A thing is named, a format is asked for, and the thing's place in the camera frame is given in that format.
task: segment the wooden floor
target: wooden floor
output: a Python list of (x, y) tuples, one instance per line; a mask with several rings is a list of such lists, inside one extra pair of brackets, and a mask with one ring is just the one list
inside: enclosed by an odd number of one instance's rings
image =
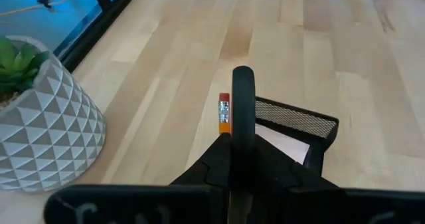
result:
[[(425, 191), (425, 0), (133, 0), (74, 76), (104, 111), (77, 183), (168, 184), (217, 137), (217, 97), (248, 65), (258, 96), (340, 119), (323, 175)], [(0, 192), (2, 223), (49, 193)]]

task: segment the light wood surface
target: light wood surface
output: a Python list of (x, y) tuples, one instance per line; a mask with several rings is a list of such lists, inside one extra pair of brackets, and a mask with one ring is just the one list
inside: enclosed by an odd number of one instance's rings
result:
[[(133, 0), (74, 76), (107, 138), (76, 183), (166, 185), (218, 134), (248, 65), (258, 96), (340, 119), (323, 176), (425, 191), (425, 0)], [(42, 223), (49, 193), (0, 192), (2, 223)]]

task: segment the white geometric planter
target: white geometric planter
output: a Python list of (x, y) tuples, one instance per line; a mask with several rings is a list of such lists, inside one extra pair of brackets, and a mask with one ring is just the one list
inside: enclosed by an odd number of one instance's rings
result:
[[(20, 47), (27, 37), (8, 37)], [(101, 112), (51, 55), (26, 90), (0, 111), (0, 189), (47, 191), (76, 179), (92, 165), (105, 140)]]

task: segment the white paper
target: white paper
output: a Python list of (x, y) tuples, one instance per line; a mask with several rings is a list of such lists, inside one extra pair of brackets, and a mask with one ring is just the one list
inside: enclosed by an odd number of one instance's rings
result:
[(308, 144), (258, 124), (255, 125), (255, 133), (267, 140), (267, 142), (271, 143), (273, 146), (291, 157), (296, 162), (300, 164), (304, 163), (304, 159), (309, 148)]

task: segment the metal mesh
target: metal mesh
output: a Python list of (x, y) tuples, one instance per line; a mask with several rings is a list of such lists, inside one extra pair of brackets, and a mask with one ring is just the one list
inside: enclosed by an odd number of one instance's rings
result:
[(326, 138), (337, 123), (311, 114), (256, 100), (256, 118)]

